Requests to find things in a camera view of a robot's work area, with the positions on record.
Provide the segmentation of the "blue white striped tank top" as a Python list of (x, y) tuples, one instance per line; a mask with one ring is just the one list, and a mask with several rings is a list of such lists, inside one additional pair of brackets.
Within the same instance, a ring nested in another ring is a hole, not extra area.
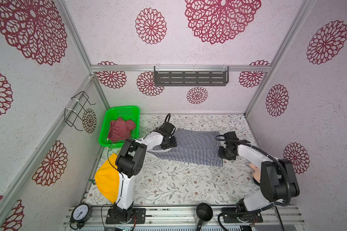
[(165, 160), (222, 167), (223, 161), (218, 155), (221, 142), (216, 140), (218, 135), (218, 131), (178, 129), (174, 133), (177, 146), (164, 150), (157, 145), (148, 152)]

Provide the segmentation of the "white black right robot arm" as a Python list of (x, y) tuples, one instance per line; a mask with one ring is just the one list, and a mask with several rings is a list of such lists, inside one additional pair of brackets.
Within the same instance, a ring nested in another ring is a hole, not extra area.
[(234, 160), (242, 157), (260, 170), (259, 190), (238, 202), (237, 214), (254, 214), (274, 206), (286, 207), (292, 198), (299, 196), (300, 189), (290, 160), (267, 154), (248, 140), (240, 140), (235, 132), (217, 135), (216, 140), (225, 144), (218, 149), (220, 158)]

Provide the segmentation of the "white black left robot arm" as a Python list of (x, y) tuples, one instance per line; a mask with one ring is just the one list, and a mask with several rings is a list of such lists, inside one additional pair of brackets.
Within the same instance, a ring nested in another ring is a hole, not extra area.
[(143, 138), (125, 140), (115, 161), (120, 177), (118, 197), (115, 202), (118, 208), (127, 210), (132, 207), (135, 178), (143, 167), (146, 152), (156, 146), (160, 146), (163, 150), (177, 146), (175, 130), (173, 124), (164, 122)]

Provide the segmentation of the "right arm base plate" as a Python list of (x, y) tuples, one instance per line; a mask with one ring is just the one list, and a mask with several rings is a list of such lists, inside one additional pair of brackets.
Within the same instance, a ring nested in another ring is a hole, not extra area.
[(222, 208), (225, 223), (262, 223), (264, 220), (260, 212), (247, 214), (239, 214), (235, 207), (233, 208)]

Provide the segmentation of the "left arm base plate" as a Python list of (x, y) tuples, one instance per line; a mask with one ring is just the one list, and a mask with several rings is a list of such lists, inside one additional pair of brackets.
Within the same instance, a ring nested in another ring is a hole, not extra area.
[(108, 210), (106, 224), (144, 224), (146, 219), (145, 208), (110, 208)]

